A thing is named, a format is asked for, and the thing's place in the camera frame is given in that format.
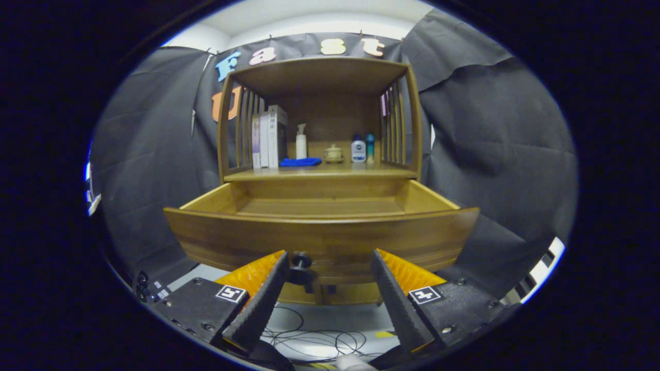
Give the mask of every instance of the spray bottle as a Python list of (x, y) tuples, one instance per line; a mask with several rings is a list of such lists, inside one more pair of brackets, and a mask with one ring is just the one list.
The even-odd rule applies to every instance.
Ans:
[(298, 125), (298, 134), (296, 135), (296, 160), (307, 158), (307, 137), (302, 133), (305, 130), (306, 123)]

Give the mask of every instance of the floor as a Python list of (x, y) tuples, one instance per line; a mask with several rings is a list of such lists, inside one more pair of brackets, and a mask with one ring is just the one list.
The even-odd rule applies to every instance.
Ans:
[[(171, 291), (195, 277), (215, 281), (227, 271), (200, 264), (168, 285)], [(278, 303), (261, 339), (296, 368), (334, 369), (334, 358), (355, 354), (365, 361), (396, 347), (399, 339), (384, 305), (307, 306)]]

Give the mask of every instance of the white book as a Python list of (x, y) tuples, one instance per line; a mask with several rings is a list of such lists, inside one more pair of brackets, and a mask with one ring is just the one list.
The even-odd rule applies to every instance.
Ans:
[(259, 114), (252, 116), (252, 166), (261, 166), (261, 153), (259, 152)]
[(286, 158), (286, 112), (280, 106), (268, 107), (268, 167), (277, 168)]
[(268, 167), (268, 112), (259, 113), (259, 163), (258, 167)]

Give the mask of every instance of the lotion bottle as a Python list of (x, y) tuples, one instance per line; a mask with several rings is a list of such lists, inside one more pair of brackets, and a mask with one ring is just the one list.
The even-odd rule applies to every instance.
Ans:
[(360, 134), (357, 134), (353, 137), (353, 143), (350, 145), (350, 160), (353, 162), (364, 162), (366, 159), (367, 146)]

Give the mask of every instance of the black fabric curtain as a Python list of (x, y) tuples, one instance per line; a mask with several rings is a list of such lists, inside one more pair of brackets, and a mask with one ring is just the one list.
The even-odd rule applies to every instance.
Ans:
[(568, 240), (578, 162), (566, 121), (520, 60), (439, 10), (415, 25), (403, 52), (436, 134), (424, 181), (481, 209), (456, 265), (503, 296), (553, 237)]

